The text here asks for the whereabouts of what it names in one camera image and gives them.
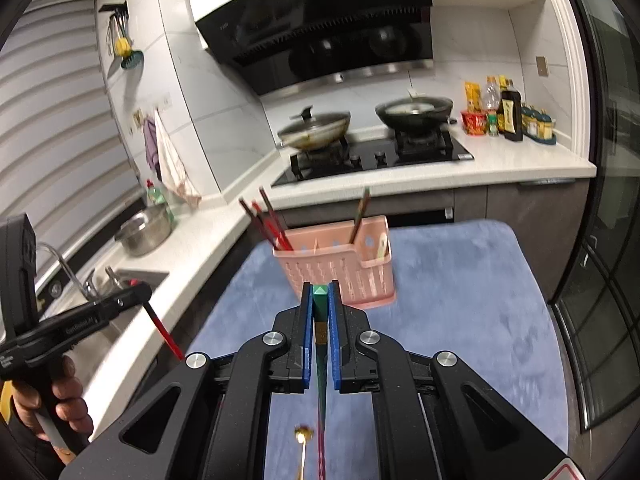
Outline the person left hand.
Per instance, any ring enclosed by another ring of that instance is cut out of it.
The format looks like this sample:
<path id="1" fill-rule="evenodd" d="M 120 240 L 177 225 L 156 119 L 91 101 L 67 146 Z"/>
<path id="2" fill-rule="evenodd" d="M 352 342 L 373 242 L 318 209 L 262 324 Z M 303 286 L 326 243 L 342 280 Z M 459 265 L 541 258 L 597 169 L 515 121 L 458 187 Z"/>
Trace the person left hand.
<path id="1" fill-rule="evenodd" d="M 55 358 L 41 373 L 31 370 L 12 380 L 14 413 L 39 440 L 48 442 L 64 460 L 88 445 L 93 422 L 69 356 Z"/>

